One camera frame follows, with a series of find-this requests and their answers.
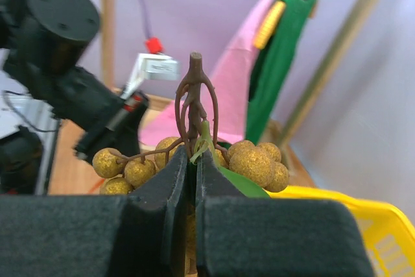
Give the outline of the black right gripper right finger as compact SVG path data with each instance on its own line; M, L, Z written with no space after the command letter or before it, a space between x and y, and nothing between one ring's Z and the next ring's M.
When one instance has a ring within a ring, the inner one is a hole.
M203 153L196 172L200 276L373 276L357 223L334 200L249 198Z

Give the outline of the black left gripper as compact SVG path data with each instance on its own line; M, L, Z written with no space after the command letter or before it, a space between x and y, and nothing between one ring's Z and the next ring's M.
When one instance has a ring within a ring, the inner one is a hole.
M140 153L139 124L149 99L140 90L122 98L82 67L72 67L51 79L48 103L53 113L84 130L74 146L80 160L92 160L95 153L113 148L125 156Z

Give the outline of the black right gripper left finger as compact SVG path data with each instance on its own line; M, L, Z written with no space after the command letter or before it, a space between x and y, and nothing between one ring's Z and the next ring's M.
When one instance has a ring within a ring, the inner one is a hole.
M128 195L1 196L2 276L183 276L187 153Z

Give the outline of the brown longan bunch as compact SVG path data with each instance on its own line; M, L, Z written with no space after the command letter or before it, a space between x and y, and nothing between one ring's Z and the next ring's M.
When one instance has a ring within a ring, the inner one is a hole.
M210 123L200 102L200 90L205 86L212 90L213 86L202 69L202 55L191 53L189 69L176 92L175 116L180 137L171 145L161 150L165 155L165 167L177 149L183 147L187 153L186 199L187 213L185 223L185 253L188 248L196 254L196 172L197 163L205 152L212 155L217 169L246 197L246 186L250 182L240 175L226 176L217 165L217 153L222 147L217 145L217 123Z

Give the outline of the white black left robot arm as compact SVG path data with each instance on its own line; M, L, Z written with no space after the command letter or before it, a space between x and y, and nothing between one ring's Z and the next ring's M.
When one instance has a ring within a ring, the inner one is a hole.
M3 69L55 116L84 129L90 162L113 147L139 152L147 98L117 96L77 66L100 17L90 0L2 0ZM183 276L187 155L128 195L1 196L2 276Z

